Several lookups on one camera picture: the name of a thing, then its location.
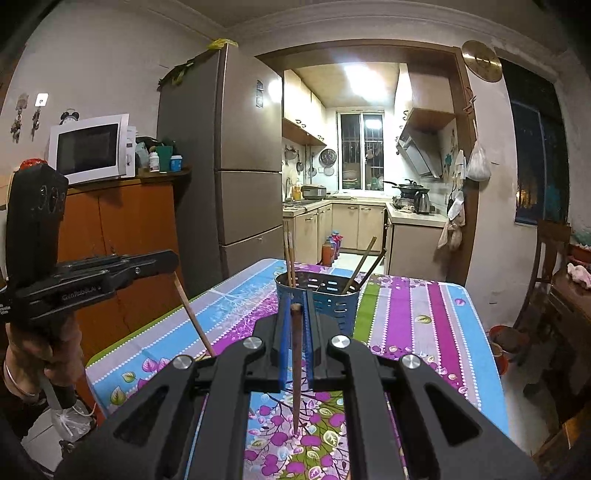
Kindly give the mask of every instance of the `striped tablecloth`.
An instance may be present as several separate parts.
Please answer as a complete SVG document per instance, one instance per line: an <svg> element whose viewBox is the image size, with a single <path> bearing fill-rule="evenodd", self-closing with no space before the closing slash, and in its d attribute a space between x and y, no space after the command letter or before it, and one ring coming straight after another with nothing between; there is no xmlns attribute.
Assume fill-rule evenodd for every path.
<svg viewBox="0 0 591 480"><path fill-rule="evenodd" d="M350 276L338 268L296 264L299 270ZM251 334L255 322L277 312L274 278L285 262L265 259L193 299L216 353ZM360 296L353 335L372 352L399 358L414 352L503 432L508 421L501 382L476 310L458 285L372 275ZM199 356L203 344L179 307L95 355L86 375L108 415L180 353ZM291 372L281 394L253 394L245 444L244 478L337 480L349 455L340 392L303 385L302 422L293 435Z"/></svg>

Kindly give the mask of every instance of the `wooden chopstick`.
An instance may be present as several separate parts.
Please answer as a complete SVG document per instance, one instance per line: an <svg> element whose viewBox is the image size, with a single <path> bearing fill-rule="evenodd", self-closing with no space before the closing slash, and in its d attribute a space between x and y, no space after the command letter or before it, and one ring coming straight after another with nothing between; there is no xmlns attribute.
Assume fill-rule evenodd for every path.
<svg viewBox="0 0 591 480"><path fill-rule="evenodd" d="M369 243L369 245L367 247L367 250L365 251L365 253L361 257L361 260L359 261L359 265L357 265L357 268L355 268L355 271L353 272L353 276L351 276L351 278L349 279L349 281L347 282L347 284L345 285L345 287L343 288L343 291L341 293L343 293L343 294L347 293L347 290L349 289L349 287L351 285L353 285L353 281L355 280L355 277L359 273L359 270L361 270L361 267L363 267L363 263L365 262L365 259L368 257L369 253L371 252L371 248L373 247L373 245L377 239L378 239L378 237L376 237L376 236L372 237L371 242Z"/></svg>
<svg viewBox="0 0 591 480"><path fill-rule="evenodd" d="M195 330L197 330L197 334L199 335L199 338L201 339L201 341L205 345L205 348L209 352L209 356L211 356L211 357L216 356L216 352L213 351L212 344L209 343L209 340L207 339L205 332L203 331L203 329L201 328L201 325L199 325L199 322L197 321L197 317L195 316L195 312L191 308L191 304L189 303L189 299L187 298L187 294L184 292L183 286L181 285L181 282L178 279L178 275L176 274L176 272L174 273L174 286L177 287L178 296L181 297L181 302L183 303L183 307L184 307L185 311L187 312L187 315L191 319L191 323L195 327Z"/></svg>
<svg viewBox="0 0 591 480"><path fill-rule="evenodd" d="M291 236L291 232L288 229L287 230L287 246L288 246L288 250L290 253L291 283L292 283L292 286L295 287L297 285L297 282L296 282L296 255L294 253L293 244L294 244L293 237Z"/></svg>
<svg viewBox="0 0 591 480"><path fill-rule="evenodd" d="M377 267L378 264L382 261L385 254L386 254L386 249L382 248L382 251L379 253L378 257L375 259L374 264L371 266L371 268L365 274L365 276L361 279L361 282L359 282L359 288L361 288L363 286L363 284L367 281L369 276L374 272L375 267Z"/></svg>
<svg viewBox="0 0 591 480"><path fill-rule="evenodd" d="M302 305L293 303L291 310L291 377L293 393L294 435L300 427L301 403L301 343L302 343Z"/></svg>
<svg viewBox="0 0 591 480"><path fill-rule="evenodd" d="M291 281L291 256L290 256L290 248L289 248L289 241L287 238L287 222L283 222L283 251L285 253L285 267L287 268L287 284L290 287L294 287L295 285Z"/></svg>

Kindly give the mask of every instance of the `microwave oven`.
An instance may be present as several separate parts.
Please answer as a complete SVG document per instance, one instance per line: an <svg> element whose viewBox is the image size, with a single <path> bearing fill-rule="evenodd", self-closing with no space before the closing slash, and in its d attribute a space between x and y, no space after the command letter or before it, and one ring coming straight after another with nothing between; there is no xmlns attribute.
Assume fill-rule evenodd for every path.
<svg viewBox="0 0 591 480"><path fill-rule="evenodd" d="M56 125L47 161L70 185L135 177L136 132L128 113Z"/></svg>

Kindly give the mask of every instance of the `blue gripper pad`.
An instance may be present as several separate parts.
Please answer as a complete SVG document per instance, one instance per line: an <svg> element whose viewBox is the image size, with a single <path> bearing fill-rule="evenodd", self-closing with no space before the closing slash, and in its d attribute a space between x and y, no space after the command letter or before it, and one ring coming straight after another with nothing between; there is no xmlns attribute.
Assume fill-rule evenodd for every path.
<svg viewBox="0 0 591 480"><path fill-rule="evenodd" d="M281 332L281 348L279 354L279 380L281 383L281 389L285 388L285 383L287 382L287 365L290 354L291 339L291 301L290 295L286 295L286 297L286 301L279 302L280 309L282 309L282 311L278 312L278 315L283 316L283 330Z"/></svg>
<svg viewBox="0 0 591 480"><path fill-rule="evenodd" d="M306 377L307 378L312 378L313 376L313 352L312 352L312 335L310 332L310 313L308 311L308 302L304 301L302 302L302 305L304 307L304 311L303 311L303 335L304 335L304 339L303 339L303 343L302 343L302 348L304 350L304 358L306 359Z"/></svg>

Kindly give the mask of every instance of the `window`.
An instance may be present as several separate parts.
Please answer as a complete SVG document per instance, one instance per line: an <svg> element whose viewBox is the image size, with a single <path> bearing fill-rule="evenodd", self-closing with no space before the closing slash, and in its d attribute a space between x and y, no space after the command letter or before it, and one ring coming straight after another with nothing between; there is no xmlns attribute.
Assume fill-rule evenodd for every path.
<svg viewBox="0 0 591 480"><path fill-rule="evenodd" d="M339 113L341 189L384 189L383 120L380 112Z"/></svg>
<svg viewBox="0 0 591 480"><path fill-rule="evenodd" d="M517 142L515 221L565 222L569 206L569 157L554 85L501 60Z"/></svg>

